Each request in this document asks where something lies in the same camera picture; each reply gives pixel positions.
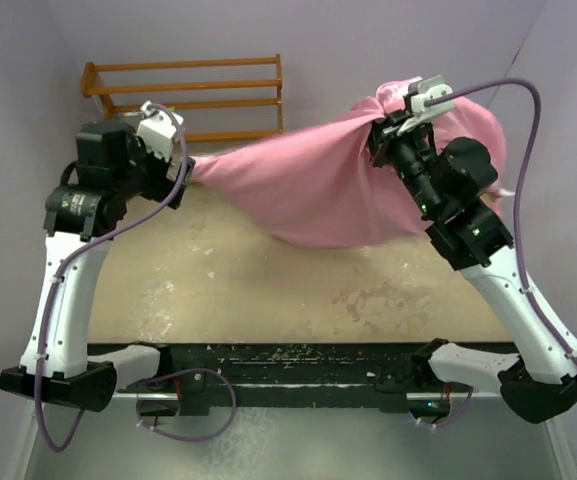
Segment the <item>pink pillowcase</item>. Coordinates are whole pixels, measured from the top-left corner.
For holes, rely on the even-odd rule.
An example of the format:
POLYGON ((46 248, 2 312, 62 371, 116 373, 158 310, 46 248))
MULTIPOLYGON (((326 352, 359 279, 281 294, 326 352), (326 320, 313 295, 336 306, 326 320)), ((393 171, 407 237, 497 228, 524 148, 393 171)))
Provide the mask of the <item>pink pillowcase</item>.
POLYGON ((381 85, 336 120, 196 158, 194 180, 285 242, 374 246, 428 223, 393 170, 375 168, 371 124, 404 105, 408 80, 381 85))

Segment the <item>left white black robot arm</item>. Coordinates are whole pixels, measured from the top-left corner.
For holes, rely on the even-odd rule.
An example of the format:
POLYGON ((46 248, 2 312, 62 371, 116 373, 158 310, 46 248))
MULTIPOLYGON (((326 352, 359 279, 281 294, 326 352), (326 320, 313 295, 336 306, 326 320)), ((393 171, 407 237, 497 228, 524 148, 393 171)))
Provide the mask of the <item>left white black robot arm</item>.
POLYGON ((136 197, 159 209, 181 203, 194 162, 168 170, 183 119, 156 112, 138 126, 120 120, 84 125, 77 157, 47 197, 46 263, 37 315, 26 349, 0 373, 0 389, 41 403, 100 412, 113 394, 140 381, 152 392, 170 387, 167 348, 137 343, 109 354, 87 352, 93 300, 111 242, 128 231, 121 222, 136 197))

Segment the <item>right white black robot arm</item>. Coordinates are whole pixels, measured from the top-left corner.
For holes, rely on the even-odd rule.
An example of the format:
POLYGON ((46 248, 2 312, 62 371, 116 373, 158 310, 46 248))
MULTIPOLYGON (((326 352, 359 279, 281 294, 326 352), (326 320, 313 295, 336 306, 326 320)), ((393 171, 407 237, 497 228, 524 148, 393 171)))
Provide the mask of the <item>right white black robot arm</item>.
POLYGON ((539 424, 577 403, 577 346, 558 319, 545 323, 547 303, 520 271, 518 247, 481 196, 497 178, 488 149, 458 137, 435 147, 431 123, 412 129, 402 110, 373 122, 372 163, 390 167, 429 226, 437 253, 486 300, 517 348, 495 354, 435 339, 412 357, 414 383, 435 391, 460 383, 498 394, 523 420, 539 424))

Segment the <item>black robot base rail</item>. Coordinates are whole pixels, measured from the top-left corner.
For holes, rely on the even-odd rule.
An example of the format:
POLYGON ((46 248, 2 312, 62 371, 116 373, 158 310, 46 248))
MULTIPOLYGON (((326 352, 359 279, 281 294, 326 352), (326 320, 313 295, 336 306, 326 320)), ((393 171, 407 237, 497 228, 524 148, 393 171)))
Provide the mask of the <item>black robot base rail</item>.
POLYGON ((177 400, 181 415, 213 407, 428 409, 467 392, 456 382, 418 380, 419 343, 174 344, 161 381, 125 388, 147 400, 177 400))

